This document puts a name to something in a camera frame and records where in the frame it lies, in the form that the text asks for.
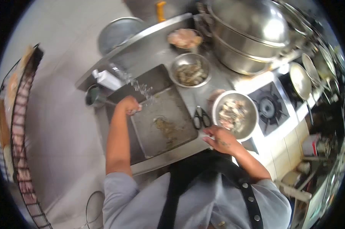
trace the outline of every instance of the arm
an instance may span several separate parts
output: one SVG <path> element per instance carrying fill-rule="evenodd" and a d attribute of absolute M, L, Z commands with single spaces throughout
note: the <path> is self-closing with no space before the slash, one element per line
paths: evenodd
<path fill-rule="evenodd" d="M 132 96 L 125 97 L 115 107 L 106 143 L 106 175 L 113 172 L 132 176 L 127 115 L 141 110 Z"/>
<path fill-rule="evenodd" d="M 203 131 L 207 135 L 215 137 L 215 140 L 210 137 L 204 137 L 203 140 L 205 142 L 217 151 L 227 153 L 236 158 L 237 162 L 254 180 L 271 179 L 268 170 L 236 140 L 230 131 L 219 126 L 212 126 Z"/>

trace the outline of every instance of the white bottle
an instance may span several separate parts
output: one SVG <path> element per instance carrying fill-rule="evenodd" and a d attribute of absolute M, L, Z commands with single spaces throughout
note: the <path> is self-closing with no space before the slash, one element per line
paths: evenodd
<path fill-rule="evenodd" d="M 106 70 L 99 73 L 99 71 L 95 69 L 92 71 L 92 75 L 97 80 L 98 84 L 101 84 L 102 86 L 105 86 L 113 91 L 116 91 L 123 86 L 120 79 Z"/>

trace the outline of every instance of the yellow handle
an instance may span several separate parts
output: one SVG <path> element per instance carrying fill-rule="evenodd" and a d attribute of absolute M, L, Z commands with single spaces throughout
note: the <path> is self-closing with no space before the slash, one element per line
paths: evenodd
<path fill-rule="evenodd" d="M 157 13 L 157 20 L 158 22 L 166 21 L 164 18 L 164 5 L 166 4 L 165 1 L 159 1 L 156 3 L 156 13 Z"/>

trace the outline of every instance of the hand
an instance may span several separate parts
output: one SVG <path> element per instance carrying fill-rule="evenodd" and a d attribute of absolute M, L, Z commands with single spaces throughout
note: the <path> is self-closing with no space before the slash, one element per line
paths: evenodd
<path fill-rule="evenodd" d="M 206 135 L 214 136 L 215 140 L 210 137 L 203 137 L 203 140 L 210 144 L 215 150 L 234 156 L 235 152 L 244 149 L 236 140 L 231 132 L 223 127 L 213 125 L 203 130 Z"/>
<path fill-rule="evenodd" d="M 116 107 L 122 109 L 127 115 L 133 115 L 135 112 L 142 110 L 142 106 L 131 95 L 123 98 Z"/>

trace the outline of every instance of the gray tile floor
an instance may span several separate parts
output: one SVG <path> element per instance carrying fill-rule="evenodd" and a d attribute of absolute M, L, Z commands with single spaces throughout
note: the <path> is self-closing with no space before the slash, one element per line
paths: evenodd
<path fill-rule="evenodd" d="M 102 190 L 105 156 L 93 109 L 74 83 L 100 58 L 99 32 L 131 16 L 122 0 L 37 0 L 14 30 L 0 66 L 4 78 L 27 45 L 44 57 L 30 94 L 26 134 L 33 184 L 54 228 L 85 223 L 88 197 Z"/>

